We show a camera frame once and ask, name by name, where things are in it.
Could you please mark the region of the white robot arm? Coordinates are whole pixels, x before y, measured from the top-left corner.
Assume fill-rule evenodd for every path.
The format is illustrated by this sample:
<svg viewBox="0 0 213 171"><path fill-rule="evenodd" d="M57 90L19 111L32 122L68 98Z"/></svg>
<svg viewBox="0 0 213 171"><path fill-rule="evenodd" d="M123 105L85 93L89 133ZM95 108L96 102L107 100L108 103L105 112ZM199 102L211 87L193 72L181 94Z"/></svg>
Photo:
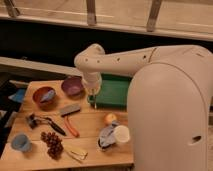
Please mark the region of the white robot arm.
<svg viewBox="0 0 213 171"><path fill-rule="evenodd" d="M107 54L93 44L74 64L90 89L102 73L132 78L127 112L134 171L208 171L212 52L176 45Z"/></svg>

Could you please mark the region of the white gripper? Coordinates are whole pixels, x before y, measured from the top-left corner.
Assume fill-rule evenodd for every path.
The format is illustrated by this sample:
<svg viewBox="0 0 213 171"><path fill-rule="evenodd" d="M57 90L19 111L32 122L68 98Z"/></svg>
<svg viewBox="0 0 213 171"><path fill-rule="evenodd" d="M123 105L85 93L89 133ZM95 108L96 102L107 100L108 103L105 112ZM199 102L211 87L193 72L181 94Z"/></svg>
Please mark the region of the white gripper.
<svg viewBox="0 0 213 171"><path fill-rule="evenodd" d="M82 85L90 95L98 95L101 91L102 77L99 72L84 72L82 75Z"/></svg>

